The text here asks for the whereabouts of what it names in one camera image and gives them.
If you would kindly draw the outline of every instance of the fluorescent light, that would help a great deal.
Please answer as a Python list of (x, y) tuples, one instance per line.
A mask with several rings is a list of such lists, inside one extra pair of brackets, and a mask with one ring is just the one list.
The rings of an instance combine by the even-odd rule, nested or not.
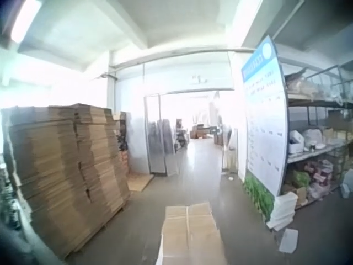
[(37, 15), (42, 3), (38, 0), (25, 0), (17, 15), (11, 32), (11, 39), (16, 43), (23, 41), (30, 24)]

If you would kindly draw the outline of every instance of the gray concrete floor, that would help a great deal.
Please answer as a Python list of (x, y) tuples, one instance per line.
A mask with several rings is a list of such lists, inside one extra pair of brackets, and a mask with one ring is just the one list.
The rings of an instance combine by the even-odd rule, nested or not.
[(222, 151), (209, 139), (194, 140), (178, 153), (180, 173), (156, 177), (142, 193), (132, 195), (125, 211), (115, 216), (72, 265), (155, 264), (165, 207), (210, 202), (233, 264), (345, 264), (353, 253), (353, 198), (335, 192), (297, 212), (289, 227), (299, 230), (298, 248), (280, 253), (274, 234), (266, 229), (241, 181), (221, 176)]

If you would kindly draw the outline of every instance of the green plant graphic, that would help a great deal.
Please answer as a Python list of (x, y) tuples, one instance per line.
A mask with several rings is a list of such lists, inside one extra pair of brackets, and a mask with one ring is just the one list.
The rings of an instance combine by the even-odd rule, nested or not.
[(274, 208), (274, 196), (250, 171), (247, 171), (244, 187), (256, 208), (265, 216), (266, 221), (268, 221)]

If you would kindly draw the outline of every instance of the cardboard box on floor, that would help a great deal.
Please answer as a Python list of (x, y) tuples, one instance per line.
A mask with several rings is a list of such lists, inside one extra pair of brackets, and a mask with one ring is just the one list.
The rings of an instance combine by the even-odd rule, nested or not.
[(165, 209), (156, 265), (226, 265), (209, 203)]

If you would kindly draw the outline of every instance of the shelf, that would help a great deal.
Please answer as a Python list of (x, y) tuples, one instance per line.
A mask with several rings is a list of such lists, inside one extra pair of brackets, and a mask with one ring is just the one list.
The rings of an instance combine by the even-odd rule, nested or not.
[[(325, 107), (325, 108), (346, 108), (339, 105), (336, 101), (312, 100), (308, 95), (288, 94), (289, 107)], [(353, 103), (348, 103), (347, 107), (353, 109)]]
[(328, 152), (335, 150), (337, 148), (343, 147), (345, 145), (347, 145), (346, 141), (337, 143), (335, 145), (327, 145), (325, 148), (317, 149), (314, 152), (305, 151), (302, 153), (294, 153), (293, 155), (288, 156), (288, 164), (303, 161), (303, 160), (311, 158), (311, 157), (316, 157), (316, 156), (322, 155), (324, 153), (328, 153)]
[[(340, 187), (340, 183), (332, 183), (329, 192), (333, 192), (333, 191), (336, 190), (338, 187)], [(309, 198), (307, 203), (296, 206), (295, 210), (299, 210), (299, 209), (301, 209), (301, 208), (303, 208), (303, 207), (305, 207), (305, 206), (308, 206), (308, 205), (310, 205), (310, 204), (316, 202), (317, 200), (320, 200), (320, 199), (324, 198), (325, 196), (327, 196), (327, 195), (324, 195), (324, 196), (322, 196), (322, 197), (320, 197), (320, 198), (317, 198), (317, 199)]]

